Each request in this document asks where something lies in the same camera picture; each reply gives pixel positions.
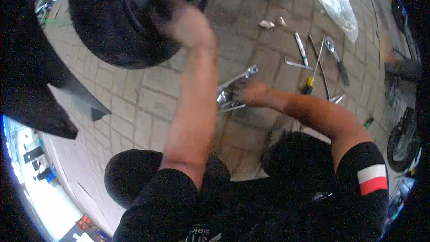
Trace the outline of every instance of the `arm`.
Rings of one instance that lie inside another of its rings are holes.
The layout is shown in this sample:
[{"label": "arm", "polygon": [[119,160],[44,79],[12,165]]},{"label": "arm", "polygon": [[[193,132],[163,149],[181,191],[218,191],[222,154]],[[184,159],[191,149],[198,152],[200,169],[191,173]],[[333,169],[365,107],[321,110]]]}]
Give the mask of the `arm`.
[{"label": "arm", "polygon": [[176,6],[167,30],[185,47],[187,65],[159,169],[179,170],[200,189],[216,123],[216,39],[201,11],[187,5]]},{"label": "arm", "polygon": [[270,107],[331,138],[335,172],[350,148],[362,142],[373,142],[353,113],[327,100],[276,91],[255,81],[249,81],[236,94],[242,103],[251,107]]}]

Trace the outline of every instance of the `plastic bag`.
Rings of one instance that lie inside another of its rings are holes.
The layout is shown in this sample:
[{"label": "plastic bag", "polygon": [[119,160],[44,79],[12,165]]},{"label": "plastic bag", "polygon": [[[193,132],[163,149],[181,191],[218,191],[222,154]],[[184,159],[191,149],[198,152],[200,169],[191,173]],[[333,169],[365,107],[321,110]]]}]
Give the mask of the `plastic bag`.
[{"label": "plastic bag", "polygon": [[319,0],[329,16],[355,43],[358,36],[358,24],[349,0]]}]

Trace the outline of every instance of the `ground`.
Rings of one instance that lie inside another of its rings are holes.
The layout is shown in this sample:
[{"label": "ground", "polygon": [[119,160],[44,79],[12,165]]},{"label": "ground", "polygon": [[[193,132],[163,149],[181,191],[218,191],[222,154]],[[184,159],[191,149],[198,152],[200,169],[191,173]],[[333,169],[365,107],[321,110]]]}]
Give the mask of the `ground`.
[{"label": "ground", "polygon": [[[302,64],[293,34],[299,33],[312,67],[316,58],[307,35],[311,34],[319,47],[326,34],[334,40],[350,79],[350,86],[345,87],[334,58],[325,51],[322,64],[330,94],[345,93],[339,104],[356,114],[361,123],[370,116],[375,118],[368,130],[386,158],[389,134],[406,106],[398,103],[392,107],[386,102],[384,58],[393,45],[404,46],[390,13],[390,1],[373,2],[350,0],[359,27],[358,38],[352,43],[318,0],[210,0],[206,15],[218,39],[219,83],[257,64],[259,72],[254,78],[275,89],[298,93],[311,73],[283,61],[286,56]],[[58,22],[46,25],[46,35],[67,67],[112,115],[93,122],[79,113],[69,96],[52,88],[79,133],[74,141],[46,134],[43,139],[70,196],[113,234],[124,209],[105,190],[106,164],[113,155],[131,148],[163,151],[179,96],[185,52],[181,50],[161,65],[144,70],[114,67],[83,45],[67,8],[68,0],[57,2],[51,13]],[[275,21],[278,16],[285,19],[285,28],[262,30],[258,26],[262,19]],[[312,94],[326,97],[320,75],[316,76]],[[268,108],[220,114],[211,153],[226,164],[232,180],[258,178],[264,176],[259,157],[270,138],[292,126],[290,118]],[[304,131],[330,142],[312,129]]]}]

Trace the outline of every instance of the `screwdriver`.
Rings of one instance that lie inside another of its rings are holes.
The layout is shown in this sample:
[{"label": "screwdriver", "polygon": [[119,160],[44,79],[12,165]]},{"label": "screwdriver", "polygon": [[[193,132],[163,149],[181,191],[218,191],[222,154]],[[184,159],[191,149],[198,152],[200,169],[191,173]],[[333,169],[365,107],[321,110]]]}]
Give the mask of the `screwdriver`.
[{"label": "screwdriver", "polygon": [[302,94],[305,94],[305,95],[312,94],[312,89],[314,88],[314,83],[315,83],[315,73],[316,73],[316,70],[318,69],[318,64],[320,63],[321,52],[323,51],[324,38],[325,38],[325,35],[322,37],[320,54],[318,55],[318,59],[316,60],[314,74],[308,78],[306,85],[303,87]]}]

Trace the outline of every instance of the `t-shirt sleeve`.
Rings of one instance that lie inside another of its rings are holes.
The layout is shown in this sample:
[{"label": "t-shirt sleeve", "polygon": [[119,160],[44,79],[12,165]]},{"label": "t-shirt sleeve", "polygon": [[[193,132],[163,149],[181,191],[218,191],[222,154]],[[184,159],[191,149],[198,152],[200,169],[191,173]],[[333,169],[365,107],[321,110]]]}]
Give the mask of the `t-shirt sleeve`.
[{"label": "t-shirt sleeve", "polygon": [[387,169],[378,147],[363,142],[341,159],[336,173],[336,225],[342,241],[376,241],[388,201]]},{"label": "t-shirt sleeve", "polygon": [[122,216],[114,241],[179,241],[196,203],[196,186],[185,173],[160,170]]}]

